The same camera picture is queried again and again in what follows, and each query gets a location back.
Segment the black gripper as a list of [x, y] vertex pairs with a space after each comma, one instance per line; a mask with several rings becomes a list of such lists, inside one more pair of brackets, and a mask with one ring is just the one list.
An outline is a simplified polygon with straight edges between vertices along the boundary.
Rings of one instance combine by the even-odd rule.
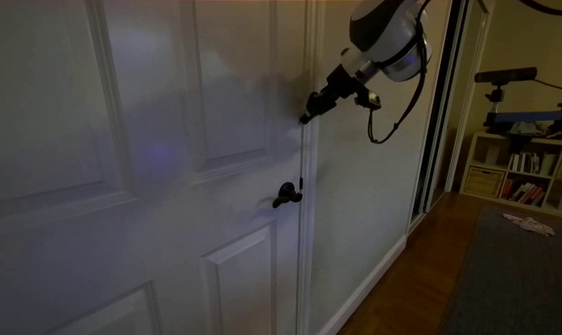
[[378, 72], [375, 62], [365, 62], [356, 72], [348, 72], [343, 64], [337, 64], [326, 77], [326, 85], [321, 90], [313, 90], [306, 103], [306, 113], [300, 116], [302, 124], [334, 109], [339, 98], [356, 96], [356, 103], [378, 109], [382, 105], [380, 96], [367, 87], [367, 81]]

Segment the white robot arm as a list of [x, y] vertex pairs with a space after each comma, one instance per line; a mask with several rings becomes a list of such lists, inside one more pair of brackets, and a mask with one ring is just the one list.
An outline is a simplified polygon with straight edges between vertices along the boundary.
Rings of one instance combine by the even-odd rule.
[[429, 61], [423, 12], [423, 0], [363, 0], [350, 14], [350, 46], [326, 85], [309, 94], [300, 122], [308, 124], [350, 94], [360, 105], [378, 109], [380, 96], [367, 87], [378, 70], [395, 81], [421, 74]]

